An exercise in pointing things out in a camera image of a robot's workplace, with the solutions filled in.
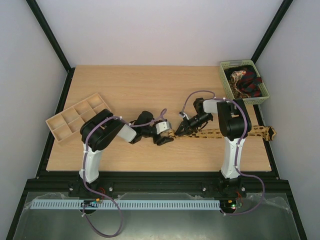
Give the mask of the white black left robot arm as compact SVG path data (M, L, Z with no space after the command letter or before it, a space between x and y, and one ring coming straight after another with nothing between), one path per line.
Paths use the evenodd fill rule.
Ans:
M84 152L79 175L83 181L91 184L98 179L103 150L116 137L130 144L135 144L142 138L152 138L157 146L172 142L174 139L167 136L172 128L171 123L164 118L166 112L165 108L158 117L154 117L151 112L144 110L136 120L127 122L121 116L103 109L85 122L80 128Z

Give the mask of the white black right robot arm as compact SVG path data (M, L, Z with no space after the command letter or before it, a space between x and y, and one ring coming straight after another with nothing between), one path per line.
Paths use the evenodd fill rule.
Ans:
M229 196L236 189L235 182L240 180L242 149L252 128L245 103L241 98L197 98L193 107L196 115L191 118L184 115L174 134L177 137L194 137L203 126L214 120L213 114L217 114L219 132L225 142L224 161L220 170L223 180L218 183L218 191L224 196Z

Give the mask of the yellow beetle print tie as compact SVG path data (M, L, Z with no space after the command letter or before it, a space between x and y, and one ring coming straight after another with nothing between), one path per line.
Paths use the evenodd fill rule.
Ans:
M222 139L223 137L230 137L232 140L240 138L243 134L243 130L221 130L219 128L213 129L201 129L198 132L191 132L190 134L176 135L174 130L170 130L167 136L171 139ZM277 132L272 126L254 125L251 129L247 129L246 137L258 137L265 141L273 141Z

